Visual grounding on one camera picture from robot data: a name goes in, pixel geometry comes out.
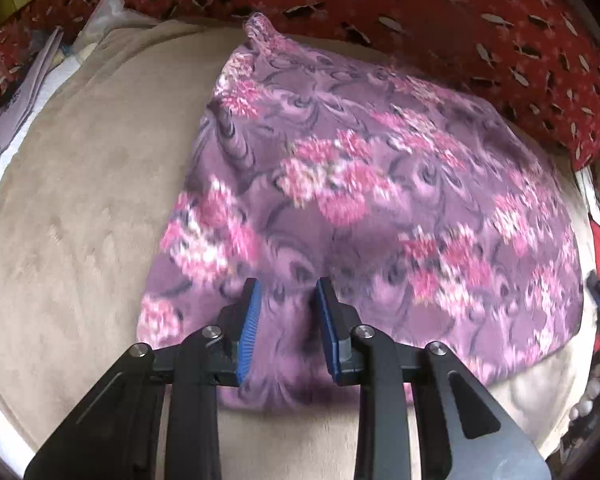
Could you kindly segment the purple floral cloth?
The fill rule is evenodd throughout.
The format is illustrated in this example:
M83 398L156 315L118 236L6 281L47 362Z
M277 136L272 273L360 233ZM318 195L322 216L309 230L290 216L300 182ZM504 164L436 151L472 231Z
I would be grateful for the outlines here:
M355 404L329 377L320 278L395 341L441 340L485 384L562 348L583 309L555 170L485 100L300 44L261 14L223 66L149 270L154 348L262 288L257 345L229 408Z

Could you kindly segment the beige plush blanket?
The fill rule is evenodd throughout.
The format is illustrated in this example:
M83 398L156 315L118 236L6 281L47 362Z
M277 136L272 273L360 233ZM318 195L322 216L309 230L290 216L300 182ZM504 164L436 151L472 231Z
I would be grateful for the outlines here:
M140 341L149 270L202 115L245 40L243 28L180 22L110 32L47 101L8 165L0 184L0 404L32 448ZM294 41L384 65L360 47ZM594 266L591 229L569 167L547 159L577 242L580 326L559 350L488 384L542 454L556 448L585 394L595 337L582 284ZM351 477L358 400L290 411L221 405L225 478Z

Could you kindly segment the white papers stack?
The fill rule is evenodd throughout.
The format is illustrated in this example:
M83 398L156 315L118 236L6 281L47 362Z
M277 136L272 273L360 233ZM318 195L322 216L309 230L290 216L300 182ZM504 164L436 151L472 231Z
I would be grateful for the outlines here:
M54 58L61 50L64 35L65 32L61 27L53 30L44 48L30 65L22 84L7 104L0 108L0 153L9 146L12 138L29 116L42 83L52 69Z

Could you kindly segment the red patterned pillow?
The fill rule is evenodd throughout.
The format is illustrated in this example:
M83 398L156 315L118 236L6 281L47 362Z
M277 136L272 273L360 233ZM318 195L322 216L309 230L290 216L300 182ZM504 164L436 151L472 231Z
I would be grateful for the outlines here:
M19 82L35 32L78 36L102 0L32 0L0 27L0 97ZM600 36L579 0L124 0L166 21L239 22L370 47L489 100L535 139L600 156Z

